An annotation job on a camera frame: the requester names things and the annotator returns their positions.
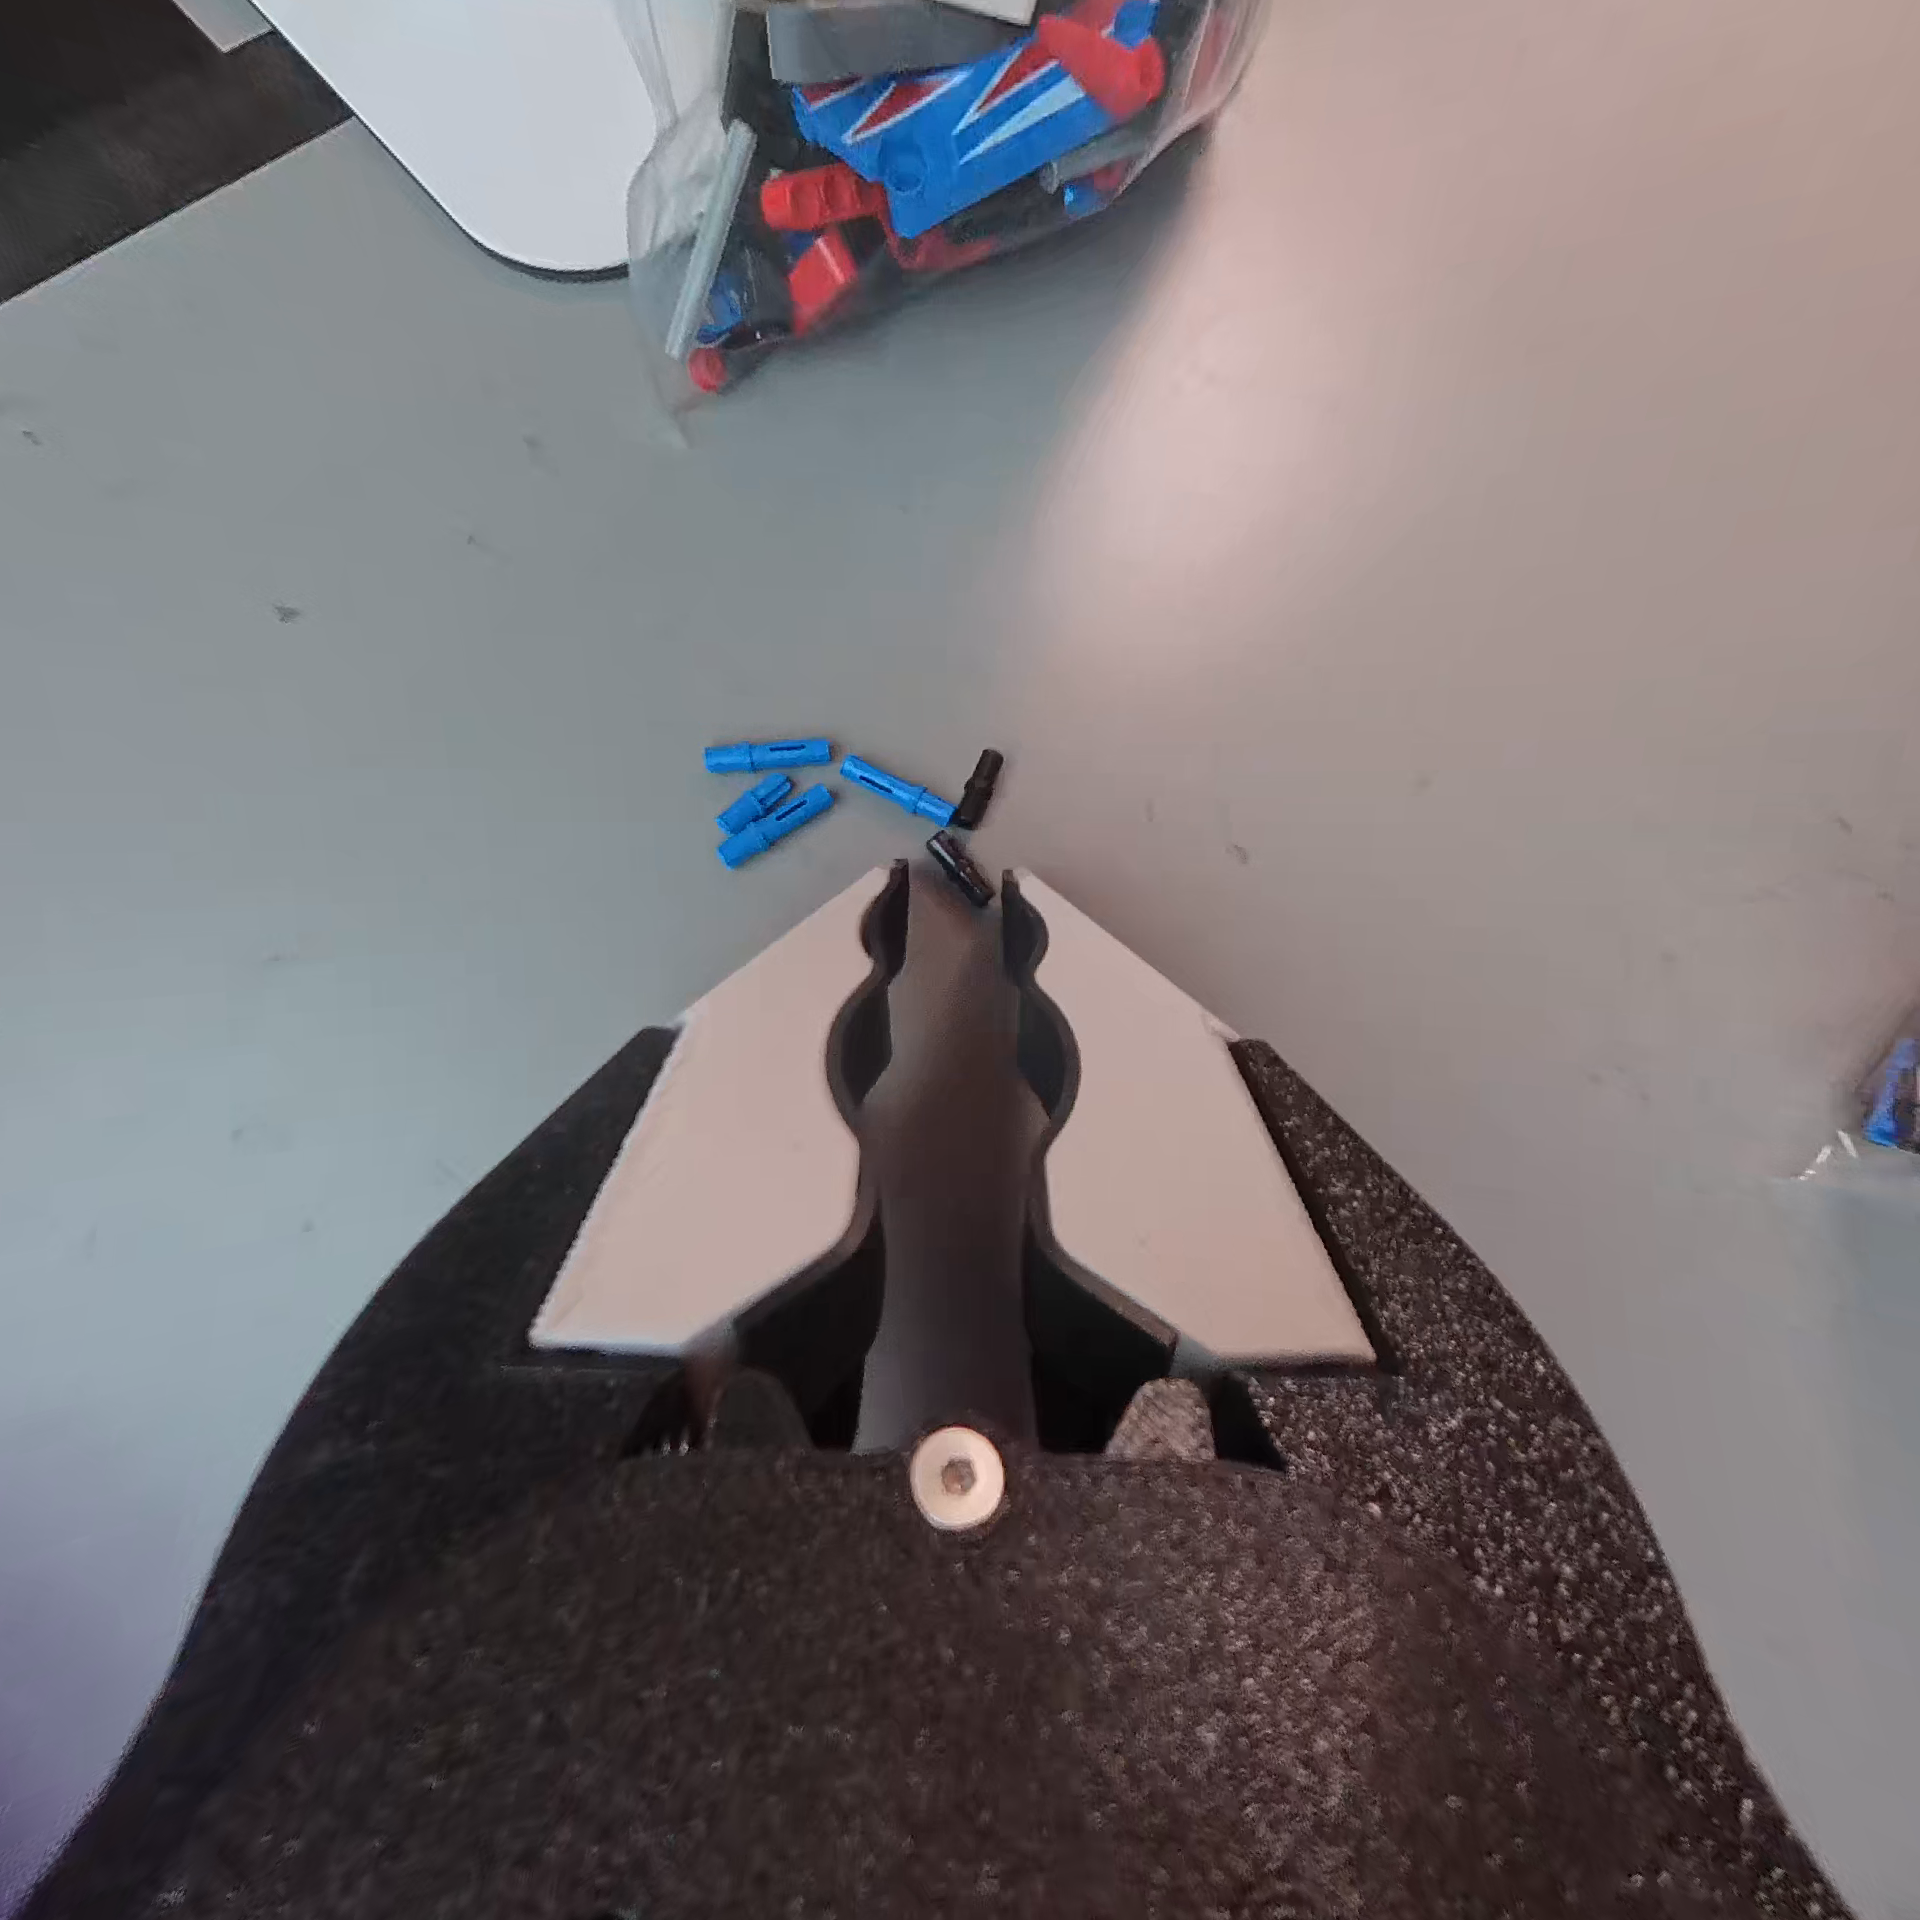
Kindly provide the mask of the pile of small toy pins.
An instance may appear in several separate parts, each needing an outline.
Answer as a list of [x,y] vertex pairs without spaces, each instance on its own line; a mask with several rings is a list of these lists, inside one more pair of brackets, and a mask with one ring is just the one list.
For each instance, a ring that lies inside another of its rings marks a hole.
[[716,776],[747,776],[751,783],[716,816],[716,855],[738,871],[784,839],[824,818],[835,792],[826,783],[801,783],[802,773],[832,773],[849,790],[872,794],[904,816],[933,826],[927,853],[940,874],[976,907],[995,899],[995,887],[970,850],[970,835],[985,823],[1001,778],[1003,754],[984,749],[957,800],[858,754],[836,754],[828,736],[730,741],[704,749]]

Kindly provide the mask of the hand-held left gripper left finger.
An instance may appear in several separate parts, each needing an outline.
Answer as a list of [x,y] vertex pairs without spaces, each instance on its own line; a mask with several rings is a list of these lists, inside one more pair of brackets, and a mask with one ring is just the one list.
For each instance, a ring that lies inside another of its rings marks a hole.
[[669,1360],[695,1424],[773,1377],[819,1449],[853,1449],[885,1299],[860,1121],[893,1058],[904,858],[860,874],[674,1023],[529,1343]]

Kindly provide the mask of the large bag of toy bricks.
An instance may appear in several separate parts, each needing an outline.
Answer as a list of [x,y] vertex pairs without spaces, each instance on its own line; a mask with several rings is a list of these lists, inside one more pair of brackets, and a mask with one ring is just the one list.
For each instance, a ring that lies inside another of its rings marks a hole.
[[1098,217],[1224,113],[1259,1],[615,3],[655,419]]

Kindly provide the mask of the small clear plastic bag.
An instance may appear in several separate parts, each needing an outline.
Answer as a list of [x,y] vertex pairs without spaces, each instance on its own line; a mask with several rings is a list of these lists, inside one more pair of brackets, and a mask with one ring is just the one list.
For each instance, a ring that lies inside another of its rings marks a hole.
[[1889,1040],[1859,1081],[1837,1096],[1823,1138],[1794,1181],[1823,1187],[1892,1190],[1917,1185],[1915,1016]]

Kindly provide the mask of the white monitor stand base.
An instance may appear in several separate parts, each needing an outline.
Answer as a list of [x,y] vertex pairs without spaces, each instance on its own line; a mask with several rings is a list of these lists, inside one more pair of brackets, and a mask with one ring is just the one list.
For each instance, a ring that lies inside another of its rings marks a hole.
[[259,1],[257,10],[483,248],[601,275],[657,133],[611,1]]

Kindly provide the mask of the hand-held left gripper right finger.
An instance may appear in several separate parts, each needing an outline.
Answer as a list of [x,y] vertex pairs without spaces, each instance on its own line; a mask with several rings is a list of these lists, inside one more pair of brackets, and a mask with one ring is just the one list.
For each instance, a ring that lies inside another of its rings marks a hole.
[[1023,1318],[1041,1446],[1100,1453],[1186,1385],[1218,1453],[1276,1453],[1252,1375],[1376,1379],[1379,1320],[1328,1248],[1240,1034],[1033,871],[1005,871],[1015,1066],[1041,1109]]

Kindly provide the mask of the grey desk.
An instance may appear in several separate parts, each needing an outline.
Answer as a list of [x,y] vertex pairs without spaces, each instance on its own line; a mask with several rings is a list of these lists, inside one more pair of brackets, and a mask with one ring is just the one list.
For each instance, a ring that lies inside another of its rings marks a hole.
[[4,303],[4,1903],[396,1262],[893,847],[828,729],[1531,1313],[1915,1913],[1915,6],[1289,3],[1191,171],[666,431],[339,128]]

